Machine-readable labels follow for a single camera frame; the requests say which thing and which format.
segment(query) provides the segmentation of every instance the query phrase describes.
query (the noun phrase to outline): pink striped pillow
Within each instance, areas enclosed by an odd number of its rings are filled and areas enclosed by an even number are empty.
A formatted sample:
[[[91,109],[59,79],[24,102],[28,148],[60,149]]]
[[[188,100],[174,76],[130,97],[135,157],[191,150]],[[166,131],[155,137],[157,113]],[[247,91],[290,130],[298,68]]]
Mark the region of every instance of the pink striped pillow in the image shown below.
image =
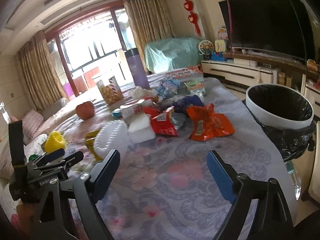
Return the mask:
[[[41,124],[44,122],[44,117],[38,113],[36,110],[31,109],[22,118],[23,131],[27,136],[33,138],[34,134],[37,132]]]

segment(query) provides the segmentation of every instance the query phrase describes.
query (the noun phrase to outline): floral tablecloth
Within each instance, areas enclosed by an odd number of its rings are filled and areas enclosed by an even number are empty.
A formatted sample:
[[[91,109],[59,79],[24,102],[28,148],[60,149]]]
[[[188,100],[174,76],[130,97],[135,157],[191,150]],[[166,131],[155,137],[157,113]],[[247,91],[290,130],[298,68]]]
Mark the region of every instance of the floral tablecloth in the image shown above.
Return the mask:
[[[152,85],[161,77],[151,76]],[[108,192],[97,203],[116,240],[212,239],[231,205],[222,198],[206,166],[210,150],[216,150],[237,172],[246,173],[252,179],[277,178],[295,220],[297,203],[293,184],[279,151],[244,104],[217,79],[206,78],[204,84],[206,103],[214,103],[215,111],[228,117],[235,133],[206,142],[191,141],[188,137],[193,125],[187,119],[178,137],[158,135],[130,146]],[[73,175],[90,171],[95,163],[84,145],[84,135],[110,118],[111,109],[104,102],[96,100],[94,104],[96,114],[92,119],[81,121],[75,115],[57,128],[70,142],[67,153],[84,152],[84,160],[74,167]],[[240,240],[247,237],[255,207],[256,202],[252,202]],[[71,201],[71,208],[80,238],[86,239],[75,201]]]

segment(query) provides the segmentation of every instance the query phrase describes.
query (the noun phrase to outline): purple thermos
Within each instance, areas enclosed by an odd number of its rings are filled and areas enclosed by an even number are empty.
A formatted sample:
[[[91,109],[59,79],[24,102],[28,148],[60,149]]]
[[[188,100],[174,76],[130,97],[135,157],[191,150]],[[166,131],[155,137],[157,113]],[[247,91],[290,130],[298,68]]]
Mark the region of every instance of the purple thermos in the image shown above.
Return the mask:
[[[146,72],[144,71],[138,49],[129,49],[124,54],[133,77],[134,85],[140,86],[145,89],[150,88],[149,81]]]

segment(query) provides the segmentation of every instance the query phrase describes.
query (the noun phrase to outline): blue gripper pad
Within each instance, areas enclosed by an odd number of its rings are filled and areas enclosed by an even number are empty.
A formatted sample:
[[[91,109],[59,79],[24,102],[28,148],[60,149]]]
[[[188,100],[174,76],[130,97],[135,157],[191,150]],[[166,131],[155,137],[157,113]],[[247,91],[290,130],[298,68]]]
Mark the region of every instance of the blue gripper pad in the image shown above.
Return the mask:
[[[223,198],[230,201],[231,204],[234,204],[237,196],[233,192],[233,181],[226,170],[223,168],[222,164],[217,159],[213,151],[210,151],[207,154],[207,166]]]

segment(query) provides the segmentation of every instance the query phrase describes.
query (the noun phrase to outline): orange snack wrapper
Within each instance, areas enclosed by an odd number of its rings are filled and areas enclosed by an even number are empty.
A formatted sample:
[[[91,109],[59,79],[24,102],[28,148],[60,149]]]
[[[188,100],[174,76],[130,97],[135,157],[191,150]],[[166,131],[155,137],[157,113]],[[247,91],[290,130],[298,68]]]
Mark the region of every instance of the orange snack wrapper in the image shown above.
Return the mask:
[[[216,114],[213,104],[207,106],[191,106],[187,113],[193,121],[194,129],[189,139],[207,141],[214,137],[233,134],[235,130],[224,114]]]

